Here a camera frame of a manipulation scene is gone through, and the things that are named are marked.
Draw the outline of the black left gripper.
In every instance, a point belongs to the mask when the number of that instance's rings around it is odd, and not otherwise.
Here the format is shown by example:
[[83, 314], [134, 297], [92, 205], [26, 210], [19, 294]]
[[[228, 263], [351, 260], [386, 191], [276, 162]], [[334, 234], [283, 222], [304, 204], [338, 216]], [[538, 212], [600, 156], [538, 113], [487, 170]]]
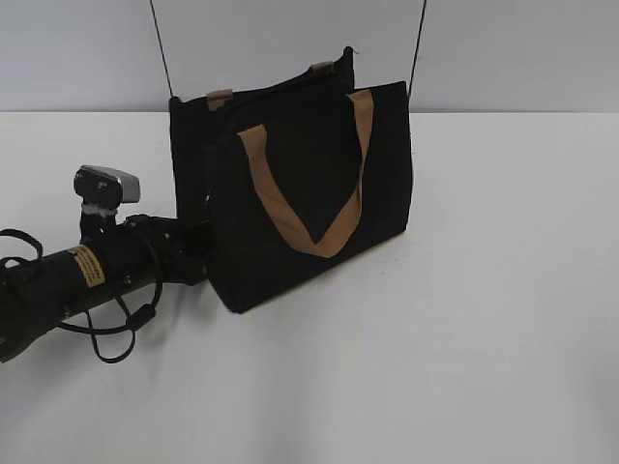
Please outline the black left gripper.
[[192, 241], [192, 229], [182, 221], [135, 215], [124, 226], [145, 246], [156, 282], [194, 286], [207, 279], [204, 248]]

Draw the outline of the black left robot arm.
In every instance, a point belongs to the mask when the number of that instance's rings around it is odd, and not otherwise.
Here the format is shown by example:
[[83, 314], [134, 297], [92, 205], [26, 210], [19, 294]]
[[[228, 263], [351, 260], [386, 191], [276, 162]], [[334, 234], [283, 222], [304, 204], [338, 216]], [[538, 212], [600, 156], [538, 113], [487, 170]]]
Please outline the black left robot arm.
[[[207, 277], [209, 221], [135, 215], [122, 223], [91, 223], [79, 245], [49, 255], [29, 234], [5, 229], [2, 236], [35, 249], [28, 260], [1, 261], [1, 360], [6, 363], [55, 329], [101, 335], [135, 335], [157, 313], [167, 283], [195, 285]], [[77, 314], [116, 302], [122, 325], [95, 328], [70, 323]]]

